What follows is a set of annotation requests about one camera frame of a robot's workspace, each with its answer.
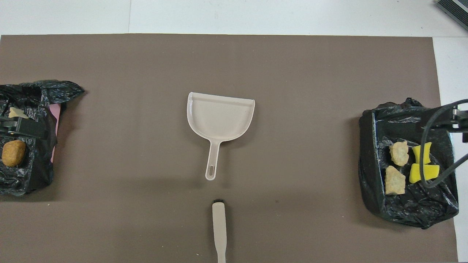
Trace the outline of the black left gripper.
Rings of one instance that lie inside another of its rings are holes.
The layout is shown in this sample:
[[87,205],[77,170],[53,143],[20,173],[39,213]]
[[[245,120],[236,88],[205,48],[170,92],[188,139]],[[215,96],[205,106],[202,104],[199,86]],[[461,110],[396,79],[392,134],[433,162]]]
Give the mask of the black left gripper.
[[0,129],[2,133],[13,136],[27,136],[43,140],[48,138],[48,131],[44,124],[22,117],[1,117]]

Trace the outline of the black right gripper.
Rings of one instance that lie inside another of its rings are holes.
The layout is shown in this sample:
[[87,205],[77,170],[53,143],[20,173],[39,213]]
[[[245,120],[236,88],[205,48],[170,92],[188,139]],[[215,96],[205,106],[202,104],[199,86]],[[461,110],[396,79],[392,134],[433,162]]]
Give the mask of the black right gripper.
[[444,105],[422,111],[417,130],[446,130],[448,133],[462,133],[463,143],[468,143],[468,111],[458,105]]

